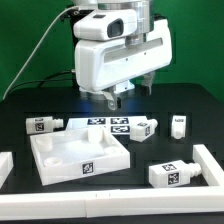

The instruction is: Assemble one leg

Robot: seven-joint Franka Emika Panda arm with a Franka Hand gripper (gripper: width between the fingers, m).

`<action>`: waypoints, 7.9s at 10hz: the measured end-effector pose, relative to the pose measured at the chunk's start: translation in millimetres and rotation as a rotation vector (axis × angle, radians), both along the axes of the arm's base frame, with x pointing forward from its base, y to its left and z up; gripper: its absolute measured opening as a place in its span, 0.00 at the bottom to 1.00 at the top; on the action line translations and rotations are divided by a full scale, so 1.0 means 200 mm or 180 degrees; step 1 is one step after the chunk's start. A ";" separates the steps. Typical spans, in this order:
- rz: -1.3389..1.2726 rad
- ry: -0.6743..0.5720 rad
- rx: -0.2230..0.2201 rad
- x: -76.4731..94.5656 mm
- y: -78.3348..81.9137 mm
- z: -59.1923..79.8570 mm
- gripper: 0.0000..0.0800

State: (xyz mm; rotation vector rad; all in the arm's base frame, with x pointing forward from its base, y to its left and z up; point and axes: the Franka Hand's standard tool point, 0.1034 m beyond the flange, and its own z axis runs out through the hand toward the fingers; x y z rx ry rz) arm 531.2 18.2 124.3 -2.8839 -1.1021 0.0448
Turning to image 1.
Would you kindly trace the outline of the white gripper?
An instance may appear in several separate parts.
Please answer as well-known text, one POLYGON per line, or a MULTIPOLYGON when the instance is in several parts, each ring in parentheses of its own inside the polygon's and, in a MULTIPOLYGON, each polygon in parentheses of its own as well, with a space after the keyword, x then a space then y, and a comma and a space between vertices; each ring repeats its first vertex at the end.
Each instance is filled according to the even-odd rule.
POLYGON ((80 40, 75 49, 78 85, 90 92, 105 89, 103 95, 110 110, 118 109, 118 99, 109 87, 127 80, 145 74, 142 85, 151 95, 155 78, 152 71, 169 65, 172 59, 168 21, 155 21, 154 30, 146 38, 146 42, 134 46, 126 46, 124 38, 106 42, 80 40))

